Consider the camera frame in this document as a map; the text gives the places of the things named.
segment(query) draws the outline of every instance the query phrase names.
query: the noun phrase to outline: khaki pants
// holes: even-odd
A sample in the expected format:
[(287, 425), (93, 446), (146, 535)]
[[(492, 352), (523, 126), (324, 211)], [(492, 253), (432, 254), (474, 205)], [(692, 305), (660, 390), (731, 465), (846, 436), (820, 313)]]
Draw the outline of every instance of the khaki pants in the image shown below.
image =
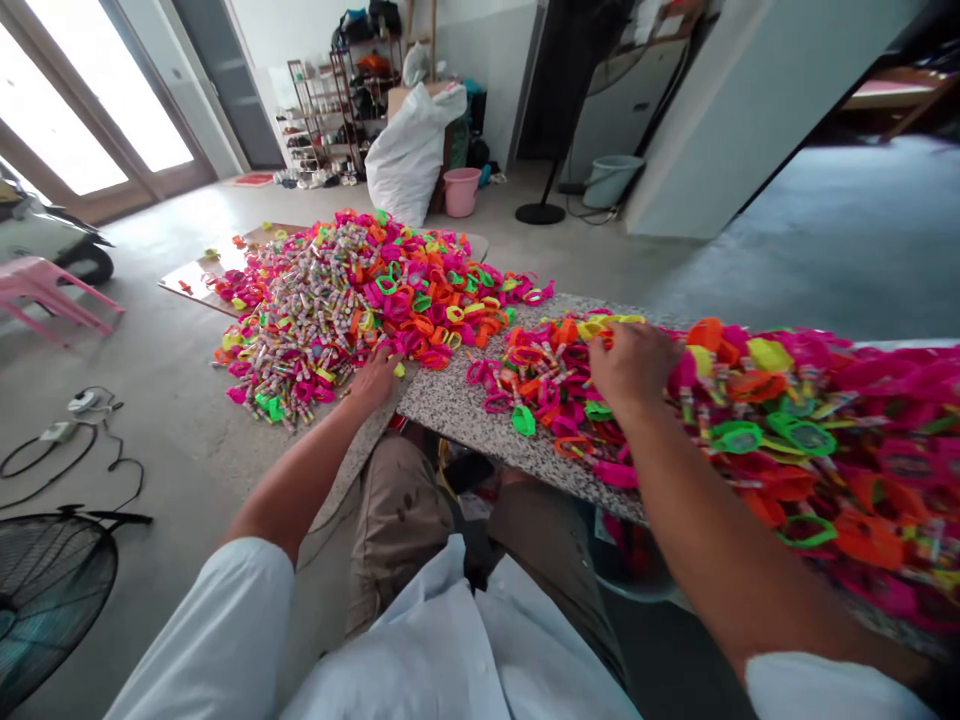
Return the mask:
[[(453, 528), (430, 463), (402, 437), (388, 436), (377, 445), (362, 493), (351, 555), (348, 640), (380, 617), (446, 546)], [(587, 552), (586, 526), (572, 499), (529, 476), (504, 484), (488, 530), (625, 686), (620, 648)]]

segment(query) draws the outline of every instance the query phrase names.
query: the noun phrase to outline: glass door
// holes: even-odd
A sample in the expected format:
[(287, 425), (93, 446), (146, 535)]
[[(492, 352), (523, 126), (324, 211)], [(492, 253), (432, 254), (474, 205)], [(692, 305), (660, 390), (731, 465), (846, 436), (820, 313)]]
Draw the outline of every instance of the glass door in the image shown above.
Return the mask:
[(0, 0), (0, 155), (91, 223), (215, 177), (119, 6), (103, 2)]

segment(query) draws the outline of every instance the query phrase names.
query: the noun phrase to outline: person's left hand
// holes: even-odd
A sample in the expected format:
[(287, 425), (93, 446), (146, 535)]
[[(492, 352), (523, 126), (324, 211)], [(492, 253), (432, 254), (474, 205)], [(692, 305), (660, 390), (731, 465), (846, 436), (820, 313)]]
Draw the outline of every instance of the person's left hand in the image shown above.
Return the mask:
[(367, 360), (367, 364), (357, 371), (350, 383), (350, 394), (344, 398), (344, 403), (356, 407), (365, 416), (383, 405), (393, 394), (397, 383), (393, 370), (401, 357), (400, 353), (391, 357), (389, 348), (381, 345)]

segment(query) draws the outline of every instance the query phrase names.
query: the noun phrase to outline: person's hand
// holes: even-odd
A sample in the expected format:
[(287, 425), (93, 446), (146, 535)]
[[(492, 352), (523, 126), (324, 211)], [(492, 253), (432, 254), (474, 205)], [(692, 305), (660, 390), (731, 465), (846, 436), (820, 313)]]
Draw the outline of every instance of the person's hand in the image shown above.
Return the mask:
[(389, 348), (381, 345), (367, 360), (367, 364), (357, 371), (350, 383), (350, 394), (344, 398), (344, 403), (357, 408), (364, 416), (370, 415), (383, 405), (390, 399), (397, 384), (393, 370), (401, 357), (400, 353), (391, 357)]
[(590, 343), (590, 377), (616, 415), (663, 403), (663, 388), (683, 346), (652, 325), (612, 323), (613, 347)]

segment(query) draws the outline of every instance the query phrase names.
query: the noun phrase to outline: fan base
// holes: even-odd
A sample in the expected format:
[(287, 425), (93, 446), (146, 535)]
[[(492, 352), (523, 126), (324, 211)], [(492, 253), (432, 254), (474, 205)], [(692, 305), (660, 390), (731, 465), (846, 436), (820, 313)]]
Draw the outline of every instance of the fan base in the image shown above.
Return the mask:
[(514, 213), (514, 217), (527, 225), (556, 225), (567, 216), (566, 211), (559, 205), (531, 203), (521, 205)]

